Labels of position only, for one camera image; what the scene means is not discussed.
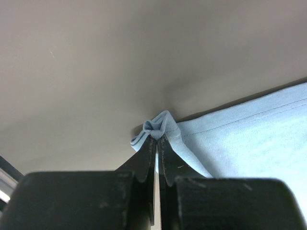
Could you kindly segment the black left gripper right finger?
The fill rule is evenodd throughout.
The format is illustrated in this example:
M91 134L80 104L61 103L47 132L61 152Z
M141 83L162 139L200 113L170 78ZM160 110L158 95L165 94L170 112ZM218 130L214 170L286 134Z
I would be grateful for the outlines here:
M164 230L304 230L298 204L282 181L210 179L158 140L161 227Z

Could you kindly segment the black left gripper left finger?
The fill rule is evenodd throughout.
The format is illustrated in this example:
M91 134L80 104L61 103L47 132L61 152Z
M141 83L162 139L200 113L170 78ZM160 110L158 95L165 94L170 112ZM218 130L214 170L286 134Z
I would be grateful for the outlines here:
M33 172L18 183L3 230L148 230L154 225L156 141L114 171Z

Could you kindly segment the grey-blue t-shirt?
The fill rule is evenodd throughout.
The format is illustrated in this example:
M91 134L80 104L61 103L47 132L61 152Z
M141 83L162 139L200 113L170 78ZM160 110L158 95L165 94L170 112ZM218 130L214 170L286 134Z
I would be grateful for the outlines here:
M130 144L166 136L189 166L211 177L276 177L307 173L307 86L299 84L196 119L169 111L144 122Z

